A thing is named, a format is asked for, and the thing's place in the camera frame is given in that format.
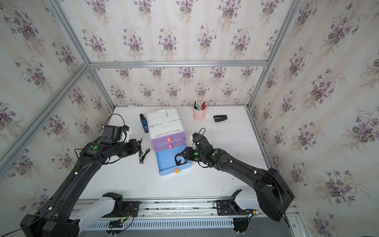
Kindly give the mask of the purple top drawer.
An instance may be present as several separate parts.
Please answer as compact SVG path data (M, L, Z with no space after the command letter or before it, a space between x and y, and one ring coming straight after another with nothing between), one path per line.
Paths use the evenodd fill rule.
M163 136L151 139L151 144L153 146L157 146L157 145L160 145L160 144L163 144L163 143L168 143L168 142L171 142L171 141L176 141L176 140L179 140L179 139L184 139L185 137L186 137L186 132L185 131L177 132L177 133L172 133L172 134L163 135Z

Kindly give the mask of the purple drawer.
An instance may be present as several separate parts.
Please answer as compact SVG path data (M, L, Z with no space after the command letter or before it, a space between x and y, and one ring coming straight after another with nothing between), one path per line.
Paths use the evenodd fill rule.
M160 152L160 151L180 147L180 146L183 146L185 144L186 144L186 139L182 138L182 139L178 139L178 140L173 140L171 142L166 142L166 143L156 145L153 147L153 149L155 152Z
M185 137L186 137L186 132L185 131L177 132L177 133L172 133L172 134L163 135L163 136L151 139L151 144L153 146L157 146L157 145L160 145L160 144L163 144L163 143L168 143L168 142L171 142L171 141L176 141L176 140L179 140L179 139L184 139Z

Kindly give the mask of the blue bottom drawer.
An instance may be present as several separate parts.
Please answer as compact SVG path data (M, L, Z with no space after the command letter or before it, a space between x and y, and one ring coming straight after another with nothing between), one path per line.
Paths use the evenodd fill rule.
M182 166L177 166L175 164L175 160L174 160L175 155L177 153L182 152L185 148L186 148L186 145L183 145L180 147L156 152L160 176L165 176L165 175L175 173L176 170L182 171L184 169L191 168L192 163L190 161L188 161L186 164Z

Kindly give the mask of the black earphones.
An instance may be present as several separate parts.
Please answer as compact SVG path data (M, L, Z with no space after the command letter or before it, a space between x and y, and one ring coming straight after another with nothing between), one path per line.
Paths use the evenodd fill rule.
M181 153L177 153L175 155L174 160L175 160L175 164L177 166L182 166L182 165L186 164L188 162L188 160L186 159L186 152L183 151Z
M142 142L143 138L137 141L137 148L138 148L138 155L139 155L139 164L143 165L145 162L145 158L147 154L151 151L150 148L148 148L145 152L142 149Z

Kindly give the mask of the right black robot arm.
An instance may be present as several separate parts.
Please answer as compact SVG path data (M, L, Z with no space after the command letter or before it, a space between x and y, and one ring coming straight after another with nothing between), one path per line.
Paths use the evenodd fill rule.
M286 219L286 211L295 199L295 195L276 169L265 170L248 165L225 150L214 148L200 133L192 135L192 146L177 153L174 160L177 166L188 162L203 163L202 168L214 168L243 181L256 192L263 213L276 222Z

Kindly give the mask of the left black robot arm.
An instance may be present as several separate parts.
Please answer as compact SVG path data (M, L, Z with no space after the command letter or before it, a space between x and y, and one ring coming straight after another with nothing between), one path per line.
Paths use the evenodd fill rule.
M83 221L70 215L95 173L113 156L120 159L138 152L136 139L129 139L127 125L106 125L103 134L87 143L77 164L54 195L36 212L27 214L20 227L27 237L77 237Z

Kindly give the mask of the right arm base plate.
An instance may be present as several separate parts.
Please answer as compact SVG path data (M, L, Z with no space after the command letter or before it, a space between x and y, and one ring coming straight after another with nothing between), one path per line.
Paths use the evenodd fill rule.
M216 209L218 216L248 216L254 212L252 209L241 209L234 201L220 199L213 202L213 208Z

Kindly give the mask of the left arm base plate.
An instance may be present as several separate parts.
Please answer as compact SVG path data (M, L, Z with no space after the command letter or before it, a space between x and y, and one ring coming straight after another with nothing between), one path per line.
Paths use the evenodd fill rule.
M112 211L107 217L137 217L139 206L139 201L124 201L121 208Z

